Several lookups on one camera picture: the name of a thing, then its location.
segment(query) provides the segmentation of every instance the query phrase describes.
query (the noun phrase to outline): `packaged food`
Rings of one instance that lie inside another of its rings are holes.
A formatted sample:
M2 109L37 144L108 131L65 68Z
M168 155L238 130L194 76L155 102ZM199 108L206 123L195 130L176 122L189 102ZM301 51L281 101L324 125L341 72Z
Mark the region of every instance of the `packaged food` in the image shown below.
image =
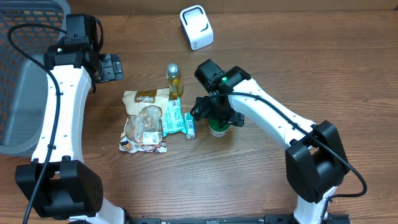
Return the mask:
M123 103L128 114L119 149L130 153L166 152L161 119L167 110L169 89L125 91Z
M187 133L185 134L185 136L187 137L187 139L194 139L195 138L195 122L193 120L193 117L191 116L190 113L185 113L184 120L185 120L185 129L187 130Z
M163 137L167 134L182 131L186 133L184 117L181 112L180 99L170 100L167 106L166 113L162 118Z

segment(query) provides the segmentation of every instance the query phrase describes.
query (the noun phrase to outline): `black metal part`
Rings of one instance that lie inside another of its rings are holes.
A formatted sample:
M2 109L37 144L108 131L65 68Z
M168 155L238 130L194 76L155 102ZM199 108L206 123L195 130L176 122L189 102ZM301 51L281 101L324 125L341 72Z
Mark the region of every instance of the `black metal part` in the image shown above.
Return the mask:
M122 62L120 61L119 55L101 54L99 55L99 60L102 63L103 72L102 75L95 80L96 83L111 82L124 78Z
M237 66L225 72L210 59L198 66L195 77L205 87L210 96L231 93L234 86L251 78L247 72ZM243 126L243 114L236 113L232 109L228 97L213 98L212 100L209 100L208 97L198 97L196 105L199 102L203 102L203 104L195 110L195 121L200 121L202 118L217 119L220 121L220 128L226 124Z
M92 79L97 79L102 74L102 65L96 19L86 14L69 14L66 24L66 36L48 47L44 65L49 70L57 65L83 66Z
M319 126L314 126L310 134L347 162L340 136L334 125L324 121ZM326 191L342 183L349 169L322 147L311 155L308 147L318 146L307 137L292 141L291 145L285 152L287 180L304 200L318 203Z
M323 224L350 224L348 215L334 215L329 213ZM293 214L265 215L264 217L242 218L188 218L178 220L161 220L159 218L133 219L133 224L298 224Z
M86 69L93 83L110 82L124 78L119 55L101 54L103 30L101 22L86 14L69 14L66 18L67 34L56 45L48 47L44 55L45 66L52 70L57 65L73 65ZM98 42L97 25L101 29Z
M17 185L30 199L43 164L18 165L15 174ZM60 178L53 179L56 172ZM42 217L66 220L77 215L94 217L103 203L101 178L80 161L66 157L61 162L50 162L45 171L33 208Z
M134 222L129 212L125 208L123 208L123 211L124 211L124 224L133 224Z

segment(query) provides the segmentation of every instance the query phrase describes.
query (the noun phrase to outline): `wooden table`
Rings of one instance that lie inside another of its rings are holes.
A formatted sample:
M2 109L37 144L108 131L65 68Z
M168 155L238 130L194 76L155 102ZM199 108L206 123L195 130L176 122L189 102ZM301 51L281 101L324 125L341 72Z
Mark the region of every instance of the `wooden table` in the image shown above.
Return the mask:
M87 98L83 127L86 165L103 181L104 195L134 217L253 217L290 213L297 195L285 174L285 156L249 119L227 136L167 137L165 154L119 151L126 120L125 90L167 86L169 63L182 70L183 111L206 91L193 73L211 58L229 70L239 65L268 94L317 123L337 126L346 154L366 179L366 196L338 199L333 213L353 223L396 223L398 218L398 13L273 12L209 15L210 46L192 52L178 15L99 16L103 52L120 54L124 80L98 85ZM27 200L14 182L29 158L0 157L0 223L20 223ZM349 173L338 193L359 192ZM29 223L64 223L39 220Z

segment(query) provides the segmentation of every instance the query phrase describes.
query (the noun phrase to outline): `black cable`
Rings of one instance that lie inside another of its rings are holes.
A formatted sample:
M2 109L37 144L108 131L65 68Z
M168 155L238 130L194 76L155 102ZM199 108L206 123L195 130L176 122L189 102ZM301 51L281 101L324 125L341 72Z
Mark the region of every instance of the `black cable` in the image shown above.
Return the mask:
M67 33L66 31L59 29L58 27L52 27L52 26L48 26L48 25L43 25L43 24L20 24L20 25L16 25L14 27L11 27L8 30L8 34L7 34L7 38L8 41L10 42L10 44L19 52L21 53L23 56L27 57L29 60L31 60L32 62L34 62L36 65L38 65L40 68L42 68L45 72L47 72L47 74L49 75L49 77L51 78L51 80L54 82L54 87L55 87L55 94L57 96L57 104L55 106L55 117L54 117L54 124L52 127L52 132L51 132L51 137L50 137L50 143L48 144L48 149L47 149L47 155L45 157L44 160L44 164L43 164L43 168L42 171L40 172L39 178L37 179L36 185L33 189L32 192L32 196L30 196L30 200L29 203L27 205L26 208L26 212L25 212L25 216L24 216L24 221L22 222L23 224L26 224L28 219L29 219L29 215L30 215L30 211L32 210L32 206L33 206L33 202L36 198L37 192L40 189L40 185L43 182L44 179L44 175L45 175L45 171L47 169L47 166L49 164L50 158L51 158L51 152L53 150L54 147L54 140L55 140L55 133L57 132L57 126L58 126L58 118L60 115L60 96L61 96L61 92L60 92L60 87L58 85L57 80L55 79L54 75L51 73L51 71L49 69L47 69L44 65L42 65L39 61L37 61L36 59L34 59L33 57L31 57L30 55L28 55L27 53L25 53L23 50L21 50L12 40L12 32L16 29L20 29L22 27L30 27L30 26L36 26L36 27L44 27L44 28L49 28L49 29L53 29L53 30L57 30L59 32L63 32L63 33Z
M102 49L102 46L104 45L104 30L102 28L101 21L99 19L95 18L95 17L94 17L94 19L97 22L97 24L99 26L99 29L101 30L101 38L99 40L98 46L96 46L96 51L100 52L101 49Z
M293 122L290 118L288 118L285 114L283 114L283 112L281 112L281 110L279 110L276 106L274 106L272 103L270 103L269 101L265 100L264 98L262 98L259 95L253 95L250 93L236 93L236 92L232 92L232 93L222 93L219 95L213 95L213 96L209 96L208 99L211 100L213 98L220 98L220 97L224 97L224 96L229 96L229 95L238 95L238 96L248 96L251 98L254 98L256 100L259 100L263 103L265 103L266 105L268 105L269 107L271 107L276 113L278 113L279 115L281 115L281 117L283 117L289 124L291 124L294 128L296 128L297 130L299 130L301 133L303 133L304 135L306 135L306 137L310 138L311 140L315 141L320 147L326 149L330 154L332 154L334 157L336 157L339 161L341 161L346 167L348 167L349 170L351 170L356 176L357 178L361 181L363 189L360 193L356 193L356 194L336 194L336 195L331 195L329 197L326 198L326 202L325 202L325 206L323 207L323 211L322 211L322 215L321 218L324 219L324 216L326 214L327 208L328 208L328 204L329 202L333 199L333 198L338 198L338 197L360 197L364 194L366 194L366 192L368 191L368 186L366 184L365 179L362 177L362 175L353 167L351 166L351 164L349 164L348 162L346 162L344 159L342 159L339 155L337 155L335 152L333 152L328 146L326 146L324 143L322 143L321 141L319 141L317 138L315 138L314 136L312 136L310 133L306 132L304 129L302 129L297 123ZM195 109L204 104L204 101L202 101L201 103L193 106L192 110L191 110L191 116L194 117L194 111Z

